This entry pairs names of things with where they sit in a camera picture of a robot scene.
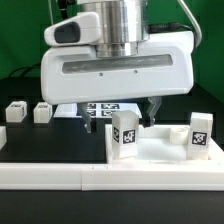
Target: black sticker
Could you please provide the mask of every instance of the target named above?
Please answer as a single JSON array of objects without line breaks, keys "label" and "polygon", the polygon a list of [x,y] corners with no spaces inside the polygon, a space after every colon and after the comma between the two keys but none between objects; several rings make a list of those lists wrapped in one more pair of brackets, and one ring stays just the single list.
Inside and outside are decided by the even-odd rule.
[{"label": "black sticker", "polygon": [[24,117],[25,116],[25,109],[24,109],[24,107],[22,107],[22,117]]},{"label": "black sticker", "polygon": [[48,108],[47,105],[39,105],[38,108]]},{"label": "black sticker", "polygon": [[128,130],[123,132],[123,144],[130,144],[135,142],[135,130]]},{"label": "black sticker", "polygon": [[119,143],[119,130],[114,127],[114,140]]},{"label": "black sticker", "polygon": [[95,110],[87,110],[87,113],[89,114],[90,117],[95,117],[96,116],[96,111]]},{"label": "black sticker", "polygon": [[120,109],[120,106],[118,103],[103,103],[101,104],[101,109],[108,109],[108,110],[119,110]]},{"label": "black sticker", "polygon": [[[87,110],[86,112],[89,114],[90,117],[95,117],[96,116],[96,111],[95,110]],[[81,117],[81,114],[79,113],[79,111],[77,111],[76,117]]]},{"label": "black sticker", "polygon": [[13,104],[11,107],[21,107],[21,104]]},{"label": "black sticker", "polygon": [[192,135],[192,145],[206,146],[207,145],[207,133],[194,132]]}]

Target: small white block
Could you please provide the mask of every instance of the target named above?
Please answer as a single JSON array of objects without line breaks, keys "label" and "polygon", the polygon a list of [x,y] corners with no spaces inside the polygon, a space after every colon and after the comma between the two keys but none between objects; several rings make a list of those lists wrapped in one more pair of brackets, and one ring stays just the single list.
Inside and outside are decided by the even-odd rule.
[{"label": "small white block", "polygon": [[6,128],[0,126],[0,150],[5,145],[6,142],[7,142],[7,138],[6,138]]},{"label": "small white block", "polygon": [[112,148],[116,159],[138,154],[139,117],[132,111],[112,113]]},{"label": "small white block", "polygon": [[52,105],[40,102],[33,110],[34,123],[48,123],[52,117]]},{"label": "small white block", "polygon": [[191,129],[201,131],[212,131],[213,115],[206,113],[195,113],[191,114]]},{"label": "small white block", "polygon": [[192,113],[187,159],[208,159],[208,145],[213,124],[212,114]]},{"label": "small white block", "polygon": [[7,122],[20,123],[27,115],[27,104],[24,101],[14,101],[5,111]]}]

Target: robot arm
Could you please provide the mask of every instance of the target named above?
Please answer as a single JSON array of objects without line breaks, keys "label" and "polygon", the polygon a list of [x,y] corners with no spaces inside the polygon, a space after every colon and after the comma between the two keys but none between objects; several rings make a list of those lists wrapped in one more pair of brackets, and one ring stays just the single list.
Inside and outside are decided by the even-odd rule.
[{"label": "robot arm", "polygon": [[[178,2],[189,11],[183,1]],[[193,33],[151,34],[148,39],[144,0],[78,3],[82,13],[45,31],[45,40],[53,47],[42,59],[44,100],[78,103],[92,132],[87,102],[149,97],[153,125],[161,96],[185,94],[193,86]],[[199,45],[200,27],[195,29]]]}]

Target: cable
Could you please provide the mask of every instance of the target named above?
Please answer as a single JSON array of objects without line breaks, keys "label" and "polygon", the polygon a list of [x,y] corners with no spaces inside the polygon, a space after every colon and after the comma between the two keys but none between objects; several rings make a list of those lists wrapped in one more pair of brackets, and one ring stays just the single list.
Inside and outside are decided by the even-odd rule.
[{"label": "cable", "polygon": [[67,13],[67,1],[66,0],[57,0],[59,9],[61,11],[61,17],[63,20],[68,18],[68,13]]},{"label": "cable", "polygon": [[67,0],[68,5],[74,5],[76,3],[76,0]]},{"label": "cable", "polygon": [[17,68],[15,70],[13,70],[12,72],[9,73],[8,77],[11,78],[13,76],[13,74],[15,74],[18,71],[24,70],[21,75],[19,77],[24,77],[28,72],[30,72],[33,69],[40,69],[40,63],[29,66],[29,67],[21,67],[21,68]]},{"label": "cable", "polygon": [[148,26],[148,33],[162,33],[162,32],[175,32],[180,29],[192,31],[189,26],[172,22],[172,23],[162,23],[162,24],[152,24]]},{"label": "cable", "polygon": [[190,9],[185,4],[185,2],[183,0],[177,0],[177,1],[180,4],[180,6],[182,7],[182,9],[184,10],[184,12],[186,13],[187,17],[189,18],[189,20],[191,21],[191,23],[192,23],[192,25],[193,25],[193,27],[195,29],[195,32],[196,32],[195,47],[197,48],[200,45],[201,41],[202,41],[201,28],[200,28],[197,20],[193,16],[193,14],[191,13]]},{"label": "cable", "polygon": [[29,68],[27,68],[25,71],[22,72],[22,74],[20,75],[21,78],[23,78],[27,73],[29,73],[30,71],[32,71],[33,69],[40,69],[40,63],[35,64]]},{"label": "cable", "polygon": [[30,67],[21,67],[21,68],[17,68],[17,69],[15,69],[15,70],[11,71],[11,72],[9,73],[8,77],[10,78],[10,77],[12,77],[12,75],[15,74],[16,72],[18,72],[18,71],[20,71],[20,70],[27,69],[27,68],[30,68]]},{"label": "cable", "polygon": [[54,20],[53,20],[51,0],[48,0],[48,9],[49,9],[49,15],[50,15],[50,20],[51,20],[51,25],[53,25],[54,24]]}]

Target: white platform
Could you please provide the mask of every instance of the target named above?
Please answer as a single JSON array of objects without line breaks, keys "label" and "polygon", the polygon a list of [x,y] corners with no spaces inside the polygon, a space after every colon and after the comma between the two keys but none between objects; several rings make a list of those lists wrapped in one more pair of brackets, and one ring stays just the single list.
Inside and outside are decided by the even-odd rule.
[{"label": "white platform", "polygon": [[106,126],[107,164],[0,164],[0,189],[224,190],[224,153],[211,140],[209,160],[186,160],[185,146],[168,141],[171,126],[140,128],[136,159],[113,160]]}]

